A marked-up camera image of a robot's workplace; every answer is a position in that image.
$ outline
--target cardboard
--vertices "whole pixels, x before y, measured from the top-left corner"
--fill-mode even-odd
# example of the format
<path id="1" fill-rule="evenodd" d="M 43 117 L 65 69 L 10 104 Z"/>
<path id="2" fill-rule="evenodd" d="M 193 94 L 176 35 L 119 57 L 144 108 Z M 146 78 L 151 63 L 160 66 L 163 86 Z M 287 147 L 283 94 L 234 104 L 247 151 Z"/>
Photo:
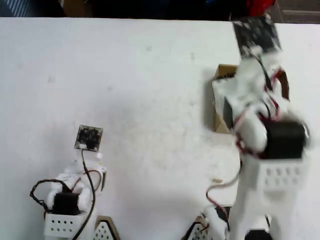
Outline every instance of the cardboard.
<path id="1" fill-rule="evenodd" d="M 213 77 L 213 81 L 217 79 L 229 78 L 237 71 L 237 65 L 219 64 Z M 286 72 L 280 70 L 277 78 L 281 83 L 282 97 L 289 100 L 289 83 Z M 216 112 L 215 106 L 213 107 L 213 131 L 220 134 L 230 134 L 230 131 L 223 120 L 223 118 Z"/>

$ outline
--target red object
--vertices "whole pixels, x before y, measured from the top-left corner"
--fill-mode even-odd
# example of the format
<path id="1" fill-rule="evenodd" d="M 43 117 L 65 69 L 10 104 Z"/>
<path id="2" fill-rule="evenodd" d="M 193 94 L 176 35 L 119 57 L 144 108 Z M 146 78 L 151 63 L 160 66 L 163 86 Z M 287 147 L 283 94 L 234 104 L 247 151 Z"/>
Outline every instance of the red object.
<path id="1" fill-rule="evenodd" d="M 247 0 L 246 7 L 250 16 L 262 16 L 276 0 Z"/>

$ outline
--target robotic arm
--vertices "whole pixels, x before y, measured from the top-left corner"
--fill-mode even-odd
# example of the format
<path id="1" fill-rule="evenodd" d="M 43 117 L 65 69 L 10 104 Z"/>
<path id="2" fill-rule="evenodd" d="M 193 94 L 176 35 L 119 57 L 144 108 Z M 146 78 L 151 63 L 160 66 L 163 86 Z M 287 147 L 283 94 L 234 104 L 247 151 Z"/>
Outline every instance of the robotic arm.
<path id="1" fill-rule="evenodd" d="M 282 96 L 280 44 L 270 19 L 245 19 L 234 29 L 241 63 L 233 77 L 214 80 L 212 87 L 215 110 L 236 137 L 240 153 L 236 200 L 224 219 L 227 224 L 215 207 L 223 208 L 212 200 L 215 207 L 203 212 L 206 224 L 194 227 L 186 239 L 288 240 L 296 195 L 308 170 L 304 151 L 310 132 Z M 264 216 L 271 216 L 269 230 L 250 232 Z"/>
<path id="2" fill-rule="evenodd" d="M 81 125 L 75 142 L 76 159 L 55 179 L 39 181 L 30 196 L 44 207 L 44 236 L 46 240 L 119 239 L 109 217 L 97 216 L 96 197 L 106 181 L 106 168 L 98 152 L 102 128 Z M 50 182 L 46 201 L 35 197 L 41 183 Z"/>

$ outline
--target black circuit board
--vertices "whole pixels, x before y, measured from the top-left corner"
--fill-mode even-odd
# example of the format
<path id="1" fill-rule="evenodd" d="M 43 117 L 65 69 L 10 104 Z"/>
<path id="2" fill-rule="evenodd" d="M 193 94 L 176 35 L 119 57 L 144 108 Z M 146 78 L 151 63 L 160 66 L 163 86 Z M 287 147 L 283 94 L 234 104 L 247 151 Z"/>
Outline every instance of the black circuit board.
<path id="1" fill-rule="evenodd" d="M 251 57 L 250 48 L 260 46 L 262 53 L 281 50 L 278 33 L 269 16 L 243 18 L 233 22 L 241 58 Z"/>
<path id="2" fill-rule="evenodd" d="M 103 128 L 80 125 L 74 144 L 75 149 L 81 149 L 80 144 L 86 145 L 84 150 L 98 152 Z"/>

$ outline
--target white table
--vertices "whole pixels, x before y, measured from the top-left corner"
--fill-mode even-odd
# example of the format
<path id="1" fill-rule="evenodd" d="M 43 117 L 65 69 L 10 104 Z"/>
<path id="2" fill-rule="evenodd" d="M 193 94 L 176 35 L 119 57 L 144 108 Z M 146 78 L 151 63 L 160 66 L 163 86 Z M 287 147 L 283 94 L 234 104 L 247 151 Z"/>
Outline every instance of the white table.
<path id="1" fill-rule="evenodd" d="M 277 28 L 291 101 L 319 145 L 320 26 Z M 210 130 L 210 78 L 239 61 L 229 22 L 0 18 L 1 239 L 43 238 L 43 209 L 29 192 L 74 158 L 80 124 L 104 128 L 97 206 L 121 238 L 180 239 L 208 204 L 211 179 L 239 167 L 232 137 Z M 320 237 L 319 153 L 310 153 L 292 240 Z M 36 194 L 45 199 L 48 187 Z M 212 196 L 232 204 L 236 189 Z"/>

